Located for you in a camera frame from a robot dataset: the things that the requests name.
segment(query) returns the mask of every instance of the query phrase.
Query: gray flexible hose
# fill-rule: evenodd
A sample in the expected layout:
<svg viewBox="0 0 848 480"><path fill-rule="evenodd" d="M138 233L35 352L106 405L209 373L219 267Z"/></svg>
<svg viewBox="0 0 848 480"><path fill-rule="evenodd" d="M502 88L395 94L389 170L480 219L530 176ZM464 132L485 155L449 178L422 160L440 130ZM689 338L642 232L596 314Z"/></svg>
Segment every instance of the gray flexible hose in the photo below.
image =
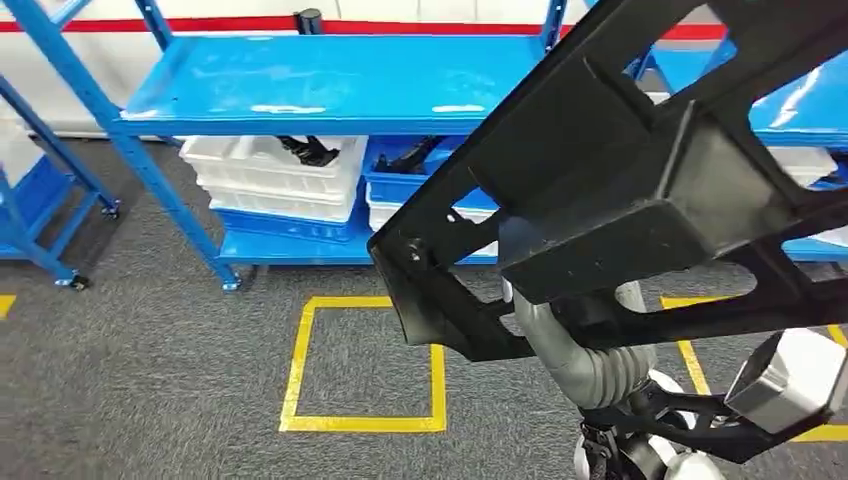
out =
<svg viewBox="0 0 848 480"><path fill-rule="evenodd" d="M629 295L620 295L630 308L644 311L634 303L631 282ZM554 377L562 393L578 407L603 408L620 402L648 378L656 364L653 345L593 350L580 346L554 318L549 304L532 305L515 292L515 317L524 335Z"/></svg>

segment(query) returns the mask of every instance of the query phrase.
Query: red stripe on wall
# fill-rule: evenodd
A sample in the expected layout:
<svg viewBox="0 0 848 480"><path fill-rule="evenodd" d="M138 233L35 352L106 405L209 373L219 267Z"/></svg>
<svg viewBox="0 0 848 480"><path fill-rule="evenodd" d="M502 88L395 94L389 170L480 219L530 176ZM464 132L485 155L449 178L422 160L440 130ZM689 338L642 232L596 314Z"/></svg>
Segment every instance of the red stripe on wall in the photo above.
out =
<svg viewBox="0 0 848 480"><path fill-rule="evenodd" d="M175 32L227 32L235 30L293 30L294 17L213 17L171 18L168 24ZM20 32L15 22L0 22L0 32ZM74 20L65 27L66 32L120 33L146 32L141 19ZM427 35L532 35L539 32L538 25L494 23L415 23L415 22L365 22L351 20L325 20L327 33L348 34L427 34ZM678 25L666 33L666 40L718 40L724 36L723 25Z"/></svg>

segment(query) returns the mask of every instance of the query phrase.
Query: yellow tape square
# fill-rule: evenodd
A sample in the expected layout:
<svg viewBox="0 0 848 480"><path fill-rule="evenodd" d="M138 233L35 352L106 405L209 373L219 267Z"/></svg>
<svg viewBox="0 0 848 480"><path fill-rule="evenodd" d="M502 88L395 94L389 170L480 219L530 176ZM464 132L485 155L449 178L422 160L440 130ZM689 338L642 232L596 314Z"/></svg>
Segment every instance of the yellow tape square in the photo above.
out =
<svg viewBox="0 0 848 480"><path fill-rule="evenodd" d="M0 320L6 320L6 315L15 303L14 295L0 295Z"/></svg>
<svg viewBox="0 0 848 480"><path fill-rule="evenodd" d="M303 385L303 370L309 349L309 337L319 308L390 308L389 297L312 297L303 307L294 343L289 381L280 412L281 432L367 432L426 433L443 432L447 425L445 392L445 351L441 345L430 345L429 417L332 417L298 416L297 402Z"/></svg>
<svg viewBox="0 0 848 480"><path fill-rule="evenodd" d="M663 308L678 308L696 303L714 302L724 298L727 297L660 297L660 303ZM845 334L842 333L839 325L829 325L827 330L837 343L843 347L848 347L848 339L845 338ZM695 355L695 349L692 347L692 343L688 340L681 340L677 342L677 346L680 348L683 361L686 363L686 368L692 377L692 383L695 384L695 391L702 395L708 395L710 393L710 387L707 385L704 371L701 368L700 362L698 362L698 357ZM793 438L792 441L846 442L848 441L848 425L822 425Z"/></svg>

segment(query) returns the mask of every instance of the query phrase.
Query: blue plastic bin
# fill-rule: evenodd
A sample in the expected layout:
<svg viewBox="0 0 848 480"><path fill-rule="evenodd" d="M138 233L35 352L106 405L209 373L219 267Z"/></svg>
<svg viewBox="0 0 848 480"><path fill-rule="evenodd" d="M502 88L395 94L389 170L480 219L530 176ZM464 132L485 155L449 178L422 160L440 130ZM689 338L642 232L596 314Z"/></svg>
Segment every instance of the blue plastic bin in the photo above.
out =
<svg viewBox="0 0 848 480"><path fill-rule="evenodd" d="M371 200L374 202L403 204L424 184L429 175L450 157L451 153L465 141L465 137L455 136L445 139L424 161L426 174L380 173L374 171L374 165L385 154L390 160L412 148L421 140L421 136L372 136L365 150L365 181L371 186ZM463 208L497 210L498 205L479 188L457 202Z"/></svg>

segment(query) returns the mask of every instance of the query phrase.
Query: black bracket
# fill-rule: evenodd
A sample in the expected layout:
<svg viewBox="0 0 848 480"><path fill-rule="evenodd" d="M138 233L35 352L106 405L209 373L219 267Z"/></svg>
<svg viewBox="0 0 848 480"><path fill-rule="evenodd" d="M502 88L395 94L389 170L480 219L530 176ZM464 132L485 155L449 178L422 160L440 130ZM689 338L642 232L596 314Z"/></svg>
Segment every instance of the black bracket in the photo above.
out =
<svg viewBox="0 0 848 480"><path fill-rule="evenodd" d="M784 241L848 223L848 192L808 191L751 132L757 99L848 48L848 3L709 0L736 56L659 105L624 72L701 0L603 0L503 100L369 242L407 341L472 360L532 355L450 273L499 241L498 268L552 302L585 346L823 325L848 314L848 280L814 283ZM481 224L453 205L480 188ZM711 260L739 263L751 293L639 314L631 280Z"/></svg>

